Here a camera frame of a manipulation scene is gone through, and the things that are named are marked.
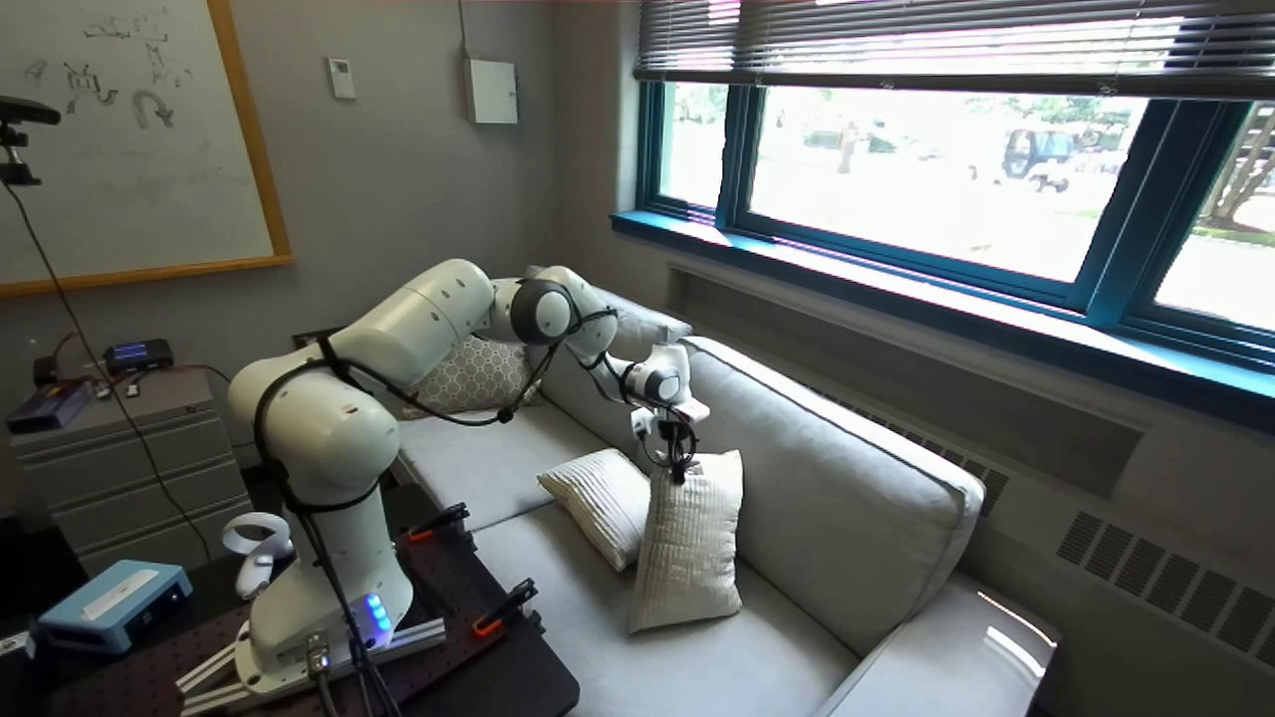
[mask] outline wall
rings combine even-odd
[[[578,106],[566,122],[573,122],[569,134],[592,139],[592,149],[560,154],[560,186],[578,186],[560,206],[560,224],[573,228],[566,259],[589,262],[596,275],[614,280],[618,291],[670,301],[683,291],[740,291],[775,312],[814,313],[829,324],[823,332],[864,333],[872,344],[970,370],[1003,390],[1023,390],[1134,425],[1140,443],[1108,495],[1074,491],[1041,470],[1007,470],[1007,485],[980,526],[962,571],[988,578],[997,591],[1061,624],[1063,647],[1047,686],[1050,713],[1265,713],[1275,705],[1275,624],[1270,611],[1264,612],[1264,599],[1275,595],[1275,563],[1265,554],[1265,547],[1275,547],[1275,443],[997,348],[614,235],[600,218],[628,206],[626,182],[632,165],[632,129],[626,129],[632,116],[632,4],[589,7],[589,21],[559,12],[559,27],[569,27],[559,45],[560,86],[569,86],[560,106]],[[764,313],[768,312],[734,312],[722,327],[758,324],[748,327],[752,333],[784,333],[784,327]],[[799,365],[799,360],[829,348],[784,348],[771,360],[787,360],[792,370],[819,382],[819,374]],[[1144,605],[1144,595],[1130,599],[1128,591],[1100,583],[1087,567],[1067,567],[1061,556],[1061,540],[1078,510],[1134,534],[1134,540],[1155,540],[1204,567],[1177,611],[1151,611]],[[1181,624],[1188,605],[1204,595],[1204,572],[1236,583],[1220,616],[1205,616],[1205,628]],[[1225,611],[1240,611],[1245,599],[1260,600],[1260,624],[1249,628],[1256,647],[1231,649],[1220,643],[1220,628],[1231,620]]]
[[[466,0],[470,53],[519,62],[521,129],[466,122],[458,4],[236,0],[229,7],[294,266],[70,296],[95,348],[167,333],[181,364],[236,370],[282,349],[294,332],[355,317],[447,255],[476,259],[492,275],[545,255],[559,224],[545,4]],[[358,104],[330,101],[323,54],[355,62]],[[14,408],[30,390],[30,360],[70,324],[56,299],[6,299],[0,327],[0,408]],[[0,451],[0,513],[11,506],[38,518]]]

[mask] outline couch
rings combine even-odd
[[[1055,652],[1047,624],[958,572],[984,485],[924,446],[798,388],[683,324],[608,296],[614,353],[655,337],[689,349],[711,410],[697,451],[740,451],[740,611],[628,628],[632,571],[618,572],[545,495],[559,461],[621,451],[628,416],[559,353],[536,398],[496,425],[403,418],[394,473],[428,502],[466,502],[481,563],[535,578],[545,643],[573,668],[580,717],[1001,717],[1027,713]]]

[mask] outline window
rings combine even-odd
[[[1221,0],[644,0],[637,204],[1275,365],[1270,37]]]

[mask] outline couch armrest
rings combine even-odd
[[[1023,717],[1050,649],[1047,628],[950,583],[844,677],[819,717]]]

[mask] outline white pillow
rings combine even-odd
[[[628,633],[738,612],[740,451],[697,453],[683,481],[648,478]]]
[[[621,572],[637,563],[648,491],[644,473],[621,451],[596,451],[540,473],[540,485]]]
[[[466,337],[415,398],[438,416],[501,410],[527,388],[527,348]]]

